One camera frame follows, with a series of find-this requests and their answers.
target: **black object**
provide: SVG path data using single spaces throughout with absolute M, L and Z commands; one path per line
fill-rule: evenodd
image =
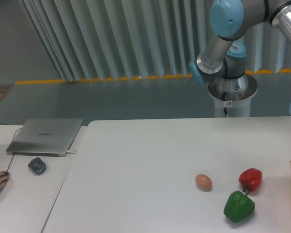
M 39 157 L 32 159 L 30 163 L 28 163 L 28 167 L 37 175 L 41 175 L 47 169 L 46 164 Z

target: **gray floor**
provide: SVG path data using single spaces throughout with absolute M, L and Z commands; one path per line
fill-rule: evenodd
M 251 116 L 288 116 L 291 73 L 255 75 L 258 93 Z M 93 120 L 214 117 L 207 86 L 192 78 L 15 85 L 0 102 L 0 123 L 22 125 L 28 118 Z

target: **egg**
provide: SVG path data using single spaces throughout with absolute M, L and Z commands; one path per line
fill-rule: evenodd
M 212 181 L 208 176 L 206 176 L 204 174 L 199 174 L 195 177 L 195 181 L 197 183 L 197 186 L 201 190 L 203 190 L 203 191 L 211 190 Z

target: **laptop lid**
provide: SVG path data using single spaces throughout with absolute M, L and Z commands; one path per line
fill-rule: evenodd
M 6 151 L 66 156 L 81 123 L 82 119 L 28 119 Z

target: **gray wall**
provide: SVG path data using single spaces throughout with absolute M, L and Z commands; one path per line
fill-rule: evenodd
M 0 0 L 0 84 L 59 79 L 17 0 Z

